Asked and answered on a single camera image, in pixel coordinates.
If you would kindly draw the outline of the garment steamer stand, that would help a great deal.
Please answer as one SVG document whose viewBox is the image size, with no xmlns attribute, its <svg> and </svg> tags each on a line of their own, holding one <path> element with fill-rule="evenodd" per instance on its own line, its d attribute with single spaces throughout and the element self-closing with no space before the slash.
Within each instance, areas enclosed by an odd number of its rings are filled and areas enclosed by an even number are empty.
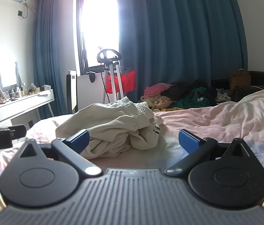
<svg viewBox="0 0 264 225">
<path fill-rule="evenodd" d="M 111 77 L 111 86 L 112 86 L 112 97 L 113 101 L 117 101 L 117 92 L 116 92 L 116 83 L 115 83 L 115 76 L 117 76 L 118 85 L 119 85 L 119 95 L 122 99 L 124 97 L 123 87 L 122 87 L 122 80 L 121 80 L 121 72 L 120 72 L 120 60 L 122 60 L 122 55 L 113 49 L 102 49 L 97 54 L 97 62 L 99 64 L 103 64 L 104 68 L 104 75 L 101 72 L 101 79 L 103 82 L 103 96 L 101 103 L 104 104 L 106 101 L 106 97 L 108 98 L 108 102 L 110 103 L 110 98 L 107 93 L 107 75 L 109 74 Z"/>
</svg>

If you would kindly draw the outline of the dark window frame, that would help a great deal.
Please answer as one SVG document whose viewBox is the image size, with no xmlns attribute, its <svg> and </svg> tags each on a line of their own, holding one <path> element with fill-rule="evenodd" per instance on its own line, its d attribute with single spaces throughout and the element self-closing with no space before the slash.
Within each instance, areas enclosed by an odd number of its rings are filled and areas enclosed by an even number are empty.
<svg viewBox="0 0 264 225">
<path fill-rule="evenodd" d="M 97 54 L 102 49 L 119 50 L 117 0 L 76 0 L 76 40 L 80 74 L 98 73 Z"/>
</svg>

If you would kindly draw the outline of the black white standing panel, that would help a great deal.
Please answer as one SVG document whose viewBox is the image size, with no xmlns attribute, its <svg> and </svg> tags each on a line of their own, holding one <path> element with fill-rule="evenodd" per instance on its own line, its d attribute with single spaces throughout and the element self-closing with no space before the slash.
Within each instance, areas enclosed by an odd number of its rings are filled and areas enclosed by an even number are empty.
<svg viewBox="0 0 264 225">
<path fill-rule="evenodd" d="M 68 114 L 78 111 L 77 73 L 69 70 L 66 75 L 66 99 Z"/>
</svg>

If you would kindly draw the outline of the blue curtain panel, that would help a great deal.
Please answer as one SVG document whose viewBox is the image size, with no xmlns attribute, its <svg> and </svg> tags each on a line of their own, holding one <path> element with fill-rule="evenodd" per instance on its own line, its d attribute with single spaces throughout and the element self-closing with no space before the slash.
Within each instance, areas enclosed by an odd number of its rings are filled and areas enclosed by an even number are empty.
<svg viewBox="0 0 264 225">
<path fill-rule="evenodd" d="M 248 67 L 237 0 L 117 0 L 122 66 L 136 71 L 137 102 L 144 89 L 175 81 L 208 83 Z"/>
<path fill-rule="evenodd" d="M 52 87 L 54 116 L 66 114 L 58 58 L 58 15 L 59 0 L 36 0 L 32 43 L 34 83 Z"/>
</svg>

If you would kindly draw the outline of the white vanity desk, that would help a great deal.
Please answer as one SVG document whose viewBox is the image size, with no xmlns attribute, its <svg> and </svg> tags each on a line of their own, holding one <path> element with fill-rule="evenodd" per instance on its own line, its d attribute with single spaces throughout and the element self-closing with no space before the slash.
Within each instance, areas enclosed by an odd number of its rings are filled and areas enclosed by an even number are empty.
<svg viewBox="0 0 264 225">
<path fill-rule="evenodd" d="M 0 105 L 0 127 L 12 125 L 12 119 L 36 110 L 40 118 L 38 108 L 48 105 L 50 114 L 54 117 L 51 102 L 55 100 L 53 90 L 40 91 L 36 94 L 20 97 L 15 101 L 9 101 Z"/>
</svg>

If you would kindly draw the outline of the brown paper bag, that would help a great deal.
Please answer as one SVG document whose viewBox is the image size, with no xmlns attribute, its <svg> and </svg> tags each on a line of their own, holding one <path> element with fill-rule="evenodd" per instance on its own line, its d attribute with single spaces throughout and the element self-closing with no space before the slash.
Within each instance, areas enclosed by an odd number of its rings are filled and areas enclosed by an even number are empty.
<svg viewBox="0 0 264 225">
<path fill-rule="evenodd" d="M 230 91 L 251 86 L 251 75 L 244 69 L 229 72 Z"/>
</svg>

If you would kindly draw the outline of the red cloth on steamer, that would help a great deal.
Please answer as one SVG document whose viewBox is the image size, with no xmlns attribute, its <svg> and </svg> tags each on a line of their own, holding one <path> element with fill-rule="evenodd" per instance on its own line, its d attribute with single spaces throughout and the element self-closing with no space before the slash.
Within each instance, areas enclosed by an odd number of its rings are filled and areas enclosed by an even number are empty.
<svg viewBox="0 0 264 225">
<path fill-rule="evenodd" d="M 127 74 L 121 75 L 122 88 L 124 93 L 132 92 L 136 88 L 136 71 L 130 71 Z M 112 94 L 111 76 L 106 77 L 106 92 Z"/>
</svg>

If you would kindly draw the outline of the blue curtain left panel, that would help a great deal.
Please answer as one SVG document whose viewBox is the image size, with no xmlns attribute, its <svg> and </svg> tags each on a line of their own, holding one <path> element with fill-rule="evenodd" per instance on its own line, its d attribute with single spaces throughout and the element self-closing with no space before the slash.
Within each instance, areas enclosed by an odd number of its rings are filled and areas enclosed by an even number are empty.
<svg viewBox="0 0 264 225">
<path fill-rule="evenodd" d="M 58 58 L 58 15 L 59 0 L 36 0 L 32 43 L 34 83 L 52 87 L 54 116 L 66 114 Z"/>
</svg>

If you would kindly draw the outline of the cream white sweatpants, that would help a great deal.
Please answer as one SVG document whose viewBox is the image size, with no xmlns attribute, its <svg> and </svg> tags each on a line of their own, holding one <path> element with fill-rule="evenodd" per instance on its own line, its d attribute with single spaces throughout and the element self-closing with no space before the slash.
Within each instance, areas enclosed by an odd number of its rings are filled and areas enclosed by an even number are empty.
<svg viewBox="0 0 264 225">
<path fill-rule="evenodd" d="M 91 104 L 59 125 L 56 137 L 68 138 L 80 130 L 89 132 L 90 141 L 79 154 L 90 160 L 116 158 L 130 148 L 148 150 L 157 146 L 161 117 L 146 102 L 133 103 L 124 97 L 114 103 Z"/>
</svg>

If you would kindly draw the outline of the blue curtain right panel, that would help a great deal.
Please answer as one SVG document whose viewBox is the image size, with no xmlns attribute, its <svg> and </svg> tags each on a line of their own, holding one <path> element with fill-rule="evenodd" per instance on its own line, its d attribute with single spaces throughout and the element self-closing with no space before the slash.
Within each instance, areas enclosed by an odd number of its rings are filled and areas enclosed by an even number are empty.
<svg viewBox="0 0 264 225">
<path fill-rule="evenodd" d="M 208 83 L 248 67 L 237 0 L 117 0 L 122 66 L 136 71 L 137 102 L 144 89 L 175 81 Z"/>
</svg>

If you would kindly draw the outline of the vanity mirror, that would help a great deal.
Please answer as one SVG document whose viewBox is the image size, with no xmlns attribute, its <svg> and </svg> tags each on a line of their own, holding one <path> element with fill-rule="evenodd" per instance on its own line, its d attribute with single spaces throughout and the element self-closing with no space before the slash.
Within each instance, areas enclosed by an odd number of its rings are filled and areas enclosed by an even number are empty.
<svg viewBox="0 0 264 225">
<path fill-rule="evenodd" d="M 9 91 L 21 87 L 22 80 L 16 61 L 0 59 L 0 92 L 5 99 L 9 98 Z"/>
</svg>

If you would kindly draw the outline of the pile of assorted clothes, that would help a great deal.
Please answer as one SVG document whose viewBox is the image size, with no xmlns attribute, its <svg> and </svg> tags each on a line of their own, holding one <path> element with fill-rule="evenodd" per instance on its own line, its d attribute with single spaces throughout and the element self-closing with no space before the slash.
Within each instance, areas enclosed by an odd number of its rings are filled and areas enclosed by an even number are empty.
<svg viewBox="0 0 264 225">
<path fill-rule="evenodd" d="M 227 90 L 209 87 L 206 81 L 197 79 L 193 83 L 177 81 L 148 86 L 140 100 L 153 111 L 173 111 L 213 107 L 232 98 Z"/>
</svg>

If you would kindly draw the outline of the pastel pink bed sheet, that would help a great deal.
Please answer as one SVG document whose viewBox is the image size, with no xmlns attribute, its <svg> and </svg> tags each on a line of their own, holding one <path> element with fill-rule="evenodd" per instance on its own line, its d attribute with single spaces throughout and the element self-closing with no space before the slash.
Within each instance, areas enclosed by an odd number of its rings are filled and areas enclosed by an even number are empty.
<svg viewBox="0 0 264 225">
<path fill-rule="evenodd" d="M 35 139 L 37 143 L 51 143 L 56 139 L 55 131 L 59 126 L 74 117 L 77 129 L 90 128 L 98 125 L 94 117 L 102 120 L 102 104 L 92 104 L 79 110 L 74 115 L 62 115 L 41 120 L 28 130 L 26 137 Z M 264 90 L 250 94 L 239 103 L 225 102 L 215 107 L 193 108 L 186 110 L 155 112 L 156 118 L 162 118 L 159 126 L 160 136 L 156 147 L 148 150 L 139 150 L 131 147 L 117 157 L 94 158 L 90 161 L 106 168 L 160 168 L 165 169 L 187 155 L 178 143 L 178 134 L 186 129 L 203 139 L 210 137 L 221 143 L 231 143 L 235 138 L 242 138 L 256 155 L 264 167 Z M 25 138 L 14 148 L 0 153 L 0 175 L 11 161 Z M 0 211 L 5 207 L 0 194 Z"/>
</svg>

